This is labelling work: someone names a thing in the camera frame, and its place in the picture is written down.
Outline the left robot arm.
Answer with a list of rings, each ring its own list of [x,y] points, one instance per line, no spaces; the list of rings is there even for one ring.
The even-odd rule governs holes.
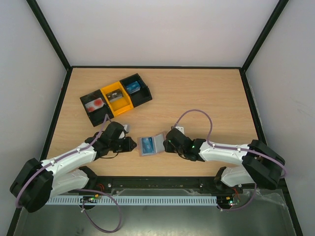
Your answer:
[[[64,154],[42,161],[28,160],[10,187],[16,207],[32,213],[57,195],[80,189],[94,190],[97,175],[86,164],[106,159],[110,152],[131,152],[136,146],[127,136],[125,126],[112,121],[105,130]]]

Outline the blue credit card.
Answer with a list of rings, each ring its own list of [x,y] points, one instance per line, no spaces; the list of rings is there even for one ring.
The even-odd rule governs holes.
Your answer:
[[[156,154],[156,147],[153,137],[140,138],[141,155],[153,155]]]

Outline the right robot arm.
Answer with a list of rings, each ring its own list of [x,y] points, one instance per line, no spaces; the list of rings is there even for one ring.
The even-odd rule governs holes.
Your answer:
[[[236,185],[254,183],[274,190],[285,172],[285,160],[260,140],[243,145],[218,144],[205,139],[192,140],[173,128],[167,133],[163,146],[166,152],[190,161],[234,164],[235,167],[222,167],[217,173],[215,188],[222,193]]]

